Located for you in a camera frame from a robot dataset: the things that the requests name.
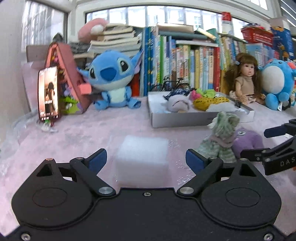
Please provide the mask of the white shallow cardboard box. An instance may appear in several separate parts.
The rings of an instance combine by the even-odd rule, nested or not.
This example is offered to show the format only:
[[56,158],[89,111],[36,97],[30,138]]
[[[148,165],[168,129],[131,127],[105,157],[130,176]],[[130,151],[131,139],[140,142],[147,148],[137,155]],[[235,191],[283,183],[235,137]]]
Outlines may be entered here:
[[[153,128],[206,126],[217,116],[217,112],[197,110],[192,105],[185,113],[172,113],[167,109],[167,101],[163,97],[167,94],[169,94],[168,91],[148,93],[147,101]],[[229,98],[231,106],[236,109],[233,113],[240,118],[241,123],[250,123],[254,120],[254,109],[244,104],[238,108],[232,98],[221,92],[217,92],[216,96]]]

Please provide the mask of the miniature black bicycle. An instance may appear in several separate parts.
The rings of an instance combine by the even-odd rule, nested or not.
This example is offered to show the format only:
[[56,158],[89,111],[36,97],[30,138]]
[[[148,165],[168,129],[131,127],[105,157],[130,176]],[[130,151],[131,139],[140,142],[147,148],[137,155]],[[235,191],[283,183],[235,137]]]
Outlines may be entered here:
[[169,76],[165,76],[162,83],[153,85],[150,91],[171,91],[175,89],[191,89],[188,82],[185,82],[183,78],[177,78],[177,80],[170,80]]

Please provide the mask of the yellow sequin plush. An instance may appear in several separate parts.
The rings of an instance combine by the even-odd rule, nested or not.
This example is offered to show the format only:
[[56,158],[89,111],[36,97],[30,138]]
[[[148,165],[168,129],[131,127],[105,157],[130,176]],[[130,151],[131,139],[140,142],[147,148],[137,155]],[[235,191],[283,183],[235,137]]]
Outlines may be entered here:
[[197,110],[206,111],[212,104],[220,104],[224,102],[229,102],[229,99],[226,97],[201,97],[193,101],[193,107]]

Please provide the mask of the white fluffy plush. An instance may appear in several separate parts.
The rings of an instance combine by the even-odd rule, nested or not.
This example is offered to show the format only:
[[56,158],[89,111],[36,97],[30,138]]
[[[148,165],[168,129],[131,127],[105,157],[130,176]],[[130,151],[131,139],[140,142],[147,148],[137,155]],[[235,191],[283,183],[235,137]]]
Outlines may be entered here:
[[230,102],[222,102],[222,103],[218,103],[218,104],[211,104],[208,109],[206,110],[206,112],[215,112],[215,113],[219,113],[221,111],[224,112],[235,112],[238,111],[239,108],[236,107],[234,104],[230,103]]

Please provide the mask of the pink plush piece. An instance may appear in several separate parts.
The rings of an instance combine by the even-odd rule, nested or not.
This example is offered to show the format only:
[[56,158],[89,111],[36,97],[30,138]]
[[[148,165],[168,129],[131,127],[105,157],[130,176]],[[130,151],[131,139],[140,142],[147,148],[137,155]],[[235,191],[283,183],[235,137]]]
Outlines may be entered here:
[[199,92],[197,92],[197,90],[192,90],[189,94],[189,100],[191,100],[192,102],[196,99],[200,99],[201,97],[203,96]]

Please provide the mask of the pale pink plush toy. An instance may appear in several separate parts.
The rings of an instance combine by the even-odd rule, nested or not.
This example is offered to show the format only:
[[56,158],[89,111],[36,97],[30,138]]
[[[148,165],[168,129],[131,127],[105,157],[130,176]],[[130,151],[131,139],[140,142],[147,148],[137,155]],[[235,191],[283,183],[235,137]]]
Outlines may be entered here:
[[185,95],[174,95],[168,99],[167,110],[172,113],[187,113],[190,110],[191,101]]

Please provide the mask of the brown haired baby doll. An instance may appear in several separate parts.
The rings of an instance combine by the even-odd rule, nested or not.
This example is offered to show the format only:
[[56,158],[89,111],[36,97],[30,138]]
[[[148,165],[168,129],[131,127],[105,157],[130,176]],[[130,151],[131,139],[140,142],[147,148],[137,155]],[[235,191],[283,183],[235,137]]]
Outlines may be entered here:
[[261,93],[261,71],[255,57],[248,53],[239,53],[234,63],[224,75],[227,94],[244,105],[257,102],[265,104],[265,95]]

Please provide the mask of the white foam block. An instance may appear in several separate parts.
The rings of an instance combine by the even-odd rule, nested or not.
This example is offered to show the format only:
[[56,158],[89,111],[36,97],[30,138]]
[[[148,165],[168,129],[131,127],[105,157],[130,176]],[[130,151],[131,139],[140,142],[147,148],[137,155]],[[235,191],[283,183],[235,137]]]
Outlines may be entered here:
[[159,188],[169,181],[166,138],[126,136],[114,158],[119,187]]

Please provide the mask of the dark blue floral pouch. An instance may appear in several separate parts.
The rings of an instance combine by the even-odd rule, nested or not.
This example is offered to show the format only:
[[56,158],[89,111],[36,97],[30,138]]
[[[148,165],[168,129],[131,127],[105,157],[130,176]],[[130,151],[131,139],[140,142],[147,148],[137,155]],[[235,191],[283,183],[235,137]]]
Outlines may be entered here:
[[169,100],[170,97],[175,96],[175,95],[188,96],[191,91],[192,91],[191,89],[181,89],[181,88],[178,88],[178,89],[172,90],[169,94],[164,95],[163,97],[164,97],[165,100]]

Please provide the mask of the red wooden house model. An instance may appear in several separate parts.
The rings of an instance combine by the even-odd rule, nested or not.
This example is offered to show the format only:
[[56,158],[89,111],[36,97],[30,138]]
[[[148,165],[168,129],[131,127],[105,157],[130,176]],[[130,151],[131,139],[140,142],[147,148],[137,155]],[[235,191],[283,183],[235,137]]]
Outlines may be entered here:
[[45,67],[57,67],[57,90],[59,111],[62,115],[84,113],[91,100],[84,96],[80,85],[83,77],[77,71],[71,48],[68,44],[53,42],[49,45]]

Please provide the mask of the blue cardboard box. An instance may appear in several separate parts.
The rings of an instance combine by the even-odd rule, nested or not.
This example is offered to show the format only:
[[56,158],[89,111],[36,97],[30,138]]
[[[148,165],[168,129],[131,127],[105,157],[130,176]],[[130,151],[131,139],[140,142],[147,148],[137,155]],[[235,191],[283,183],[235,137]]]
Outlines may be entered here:
[[280,59],[287,58],[293,60],[295,55],[290,30],[279,26],[271,26],[270,29],[273,34],[273,48],[279,52]]

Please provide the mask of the stack of lying books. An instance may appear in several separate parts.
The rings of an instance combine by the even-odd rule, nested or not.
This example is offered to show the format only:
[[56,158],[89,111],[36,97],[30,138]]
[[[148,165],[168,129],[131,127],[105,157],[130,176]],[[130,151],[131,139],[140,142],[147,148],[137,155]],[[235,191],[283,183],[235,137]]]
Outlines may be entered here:
[[133,57],[142,46],[143,30],[141,27],[124,24],[107,24],[97,40],[90,42],[88,52],[99,55],[106,50],[114,50]]

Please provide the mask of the grey cloth bundle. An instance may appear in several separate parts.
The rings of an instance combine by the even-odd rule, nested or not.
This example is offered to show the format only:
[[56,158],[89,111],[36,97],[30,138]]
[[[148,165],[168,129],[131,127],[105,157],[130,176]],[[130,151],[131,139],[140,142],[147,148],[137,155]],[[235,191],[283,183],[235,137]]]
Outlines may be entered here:
[[57,33],[53,37],[52,42],[68,44],[70,46],[71,51],[72,51],[72,53],[74,55],[87,53],[87,51],[88,51],[88,49],[90,47],[90,44],[85,44],[85,43],[82,43],[82,42],[69,42],[69,43],[67,43],[60,33]]

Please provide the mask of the smartphone on stand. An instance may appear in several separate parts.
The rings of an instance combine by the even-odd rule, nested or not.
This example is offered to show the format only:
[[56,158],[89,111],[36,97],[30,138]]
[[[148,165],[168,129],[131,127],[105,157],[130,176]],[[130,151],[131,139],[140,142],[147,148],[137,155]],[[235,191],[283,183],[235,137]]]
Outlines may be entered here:
[[40,121],[59,118],[58,68],[48,67],[38,74],[38,113]]

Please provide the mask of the pink mushroom plush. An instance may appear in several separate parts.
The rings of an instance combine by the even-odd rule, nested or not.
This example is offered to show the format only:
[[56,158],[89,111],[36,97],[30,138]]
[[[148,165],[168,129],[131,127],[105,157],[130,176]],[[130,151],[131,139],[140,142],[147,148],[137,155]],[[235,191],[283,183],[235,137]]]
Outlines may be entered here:
[[104,31],[107,24],[108,21],[102,18],[96,18],[87,22],[78,31],[78,40],[84,44],[97,40],[97,37]]

